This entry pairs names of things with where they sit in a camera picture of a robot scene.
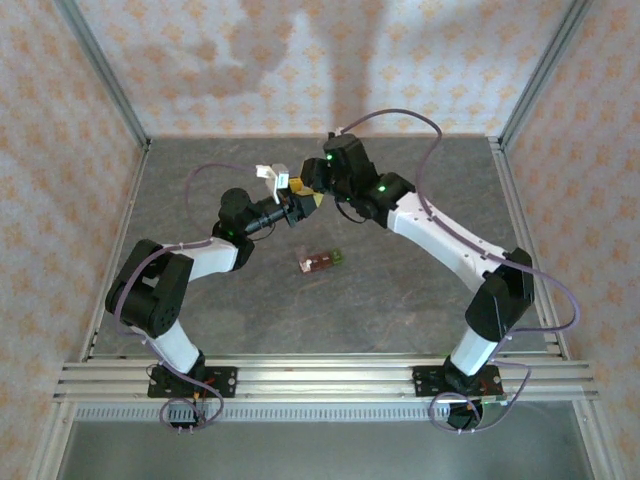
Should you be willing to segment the grey metal panel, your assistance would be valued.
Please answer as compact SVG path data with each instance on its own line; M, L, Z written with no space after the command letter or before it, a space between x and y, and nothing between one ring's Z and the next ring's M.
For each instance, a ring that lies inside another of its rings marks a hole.
M514 413L478 435L425 422L76 424L59 480L593 480L566 414Z

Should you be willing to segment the aluminium side rail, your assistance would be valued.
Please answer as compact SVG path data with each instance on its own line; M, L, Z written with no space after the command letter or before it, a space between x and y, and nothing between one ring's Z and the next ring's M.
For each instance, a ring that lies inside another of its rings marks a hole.
M503 189L509 215L514 227L517 244L526 250L532 258L533 266L541 269L538 263L537 253L525 218L525 211L518 195L518 190L508 163L507 155L497 137L489 137L489 146L495 162L495 166ZM537 337L543 337L546 352L562 360L569 360L565 338L560 332L551 332L550 328L559 327L562 320L558 318L556 307L552 299L554 286L539 276L534 276L535 286L535 311L538 318L537 327L547 329L547 332L538 332ZM520 337L534 337L531 334L521 334Z
M88 323L87 331L84 335L80 354L78 355L78 361L80 363L87 362L91 357L94 349L94 341L99 334L102 318L104 315L104 301L110 289L111 282L116 275L118 259L122 251L122 246L128 229L129 221L134 209L137 193L139 191L139 187L144 174L144 169L148 161L149 152L152 145L153 141L148 140L147 143L143 146L140 159L137 162L134 174L127 190L127 196L125 199L123 211L117 225L116 238L108 258L97 299L94 302L93 312Z

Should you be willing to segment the aluminium base rail beam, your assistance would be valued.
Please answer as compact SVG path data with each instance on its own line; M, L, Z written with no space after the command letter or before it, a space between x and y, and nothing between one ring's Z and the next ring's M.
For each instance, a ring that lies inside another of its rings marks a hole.
M415 355L228 355L211 356L214 367L233 367L234 402L372 403L426 400L425 370L441 364ZM67 401L144 401L147 358L98 357L63 366L54 389ZM599 396L586 361L558 355L508 355L485 374L478 390L485 400L580 401Z

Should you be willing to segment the aluminium frame post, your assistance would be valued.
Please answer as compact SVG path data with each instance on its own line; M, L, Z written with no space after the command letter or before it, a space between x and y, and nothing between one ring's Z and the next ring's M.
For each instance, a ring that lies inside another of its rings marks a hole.
M532 113L538 97L551 79L593 2L594 0L571 0L567 11L529 77L506 125L497 137L498 145L503 152L507 152L515 143L517 135Z
M151 139L126 96L106 54L101 48L89 23L76 0L53 0L74 35L84 56L102 83L109 98L121 115L129 133L143 150L147 150Z

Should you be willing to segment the aluminium frame leg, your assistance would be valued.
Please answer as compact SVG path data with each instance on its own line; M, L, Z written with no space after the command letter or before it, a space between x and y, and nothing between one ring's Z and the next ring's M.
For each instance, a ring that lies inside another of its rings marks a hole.
M615 480L616 465L599 402L576 400L572 405L594 480Z
M75 402L52 403L31 462L27 480L57 480L76 409Z

